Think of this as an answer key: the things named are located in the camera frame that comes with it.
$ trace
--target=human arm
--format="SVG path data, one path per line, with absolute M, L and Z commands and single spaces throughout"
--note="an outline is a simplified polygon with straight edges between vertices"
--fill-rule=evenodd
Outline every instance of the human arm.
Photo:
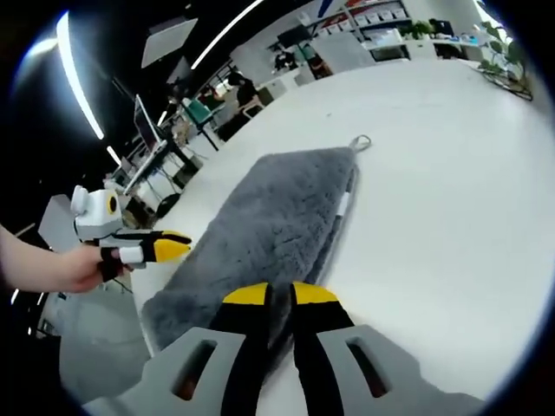
M 112 255 L 118 257 L 117 250 Z M 99 247 L 55 253 L 27 244 L 0 225 L 0 265 L 6 283 L 31 292 L 86 292 L 102 283 Z

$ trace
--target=black ceiling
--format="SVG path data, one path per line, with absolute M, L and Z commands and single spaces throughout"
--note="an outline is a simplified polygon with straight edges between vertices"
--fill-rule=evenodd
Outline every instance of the black ceiling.
M 49 197 L 70 193 L 76 183 L 90 187 L 101 185 L 105 172 L 114 169 L 106 152 L 116 152 L 134 134 L 133 108 L 115 91 L 107 79 L 91 69 L 93 61 L 111 76 L 117 76 L 133 93 L 145 96 L 149 109 L 159 114 L 166 105 L 164 82 L 168 66 L 156 63 L 140 69 L 142 50 L 148 30 L 176 16 L 198 17 L 192 34 L 180 53 L 192 63 L 210 41 L 253 0 L 193 0 L 188 4 L 171 0 L 130 2 L 95 0 L 43 4 L 41 9 L 12 10 L 0 17 L 2 81 L 10 85 L 10 70 L 17 68 L 34 38 L 53 36 L 57 18 L 70 10 L 72 43 L 77 70 L 95 115 L 106 137 L 98 140 L 76 105 L 63 78 L 57 53 L 48 54 L 13 90 L 8 111 L 3 117 L 3 156 L 11 163 L 2 164 L 2 176 L 11 175 L 5 190 L 17 201 L 2 205 L 0 222 L 16 230 L 40 219 Z M 239 22 L 193 72 L 195 85 L 206 81 L 229 58 L 229 54 L 261 29 L 284 14 L 308 3 L 308 0 L 265 0 Z

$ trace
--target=human hand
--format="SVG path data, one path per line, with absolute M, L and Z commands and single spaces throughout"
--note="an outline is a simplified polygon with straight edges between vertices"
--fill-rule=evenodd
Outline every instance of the human hand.
M 61 256 L 59 291 L 87 292 L 103 282 L 99 268 L 99 264 L 102 262 L 100 247 L 82 245 L 61 254 Z M 120 258 L 117 249 L 112 250 L 112 257 Z

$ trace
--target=handheld robotic gripper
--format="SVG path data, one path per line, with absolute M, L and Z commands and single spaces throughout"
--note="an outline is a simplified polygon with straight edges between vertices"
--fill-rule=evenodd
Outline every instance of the handheld robotic gripper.
M 78 185 L 71 198 L 75 232 L 83 243 L 101 247 L 104 281 L 118 276 L 123 264 L 135 269 L 146 263 L 165 262 L 190 249 L 191 238 L 175 231 L 130 230 L 123 226 L 120 204 L 113 190 L 88 192 Z M 113 258 L 119 249 L 120 258 Z

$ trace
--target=gray fur towel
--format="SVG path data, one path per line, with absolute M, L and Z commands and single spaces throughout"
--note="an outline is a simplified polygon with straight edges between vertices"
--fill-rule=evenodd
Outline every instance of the gray fur towel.
M 260 158 L 167 286 L 145 303 L 142 320 L 154 347 L 207 327 L 226 295 L 261 282 L 274 289 L 275 347 L 289 315 L 290 283 L 317 283 L 325 271 L 353 195 L 355 154 L 369 144 Z

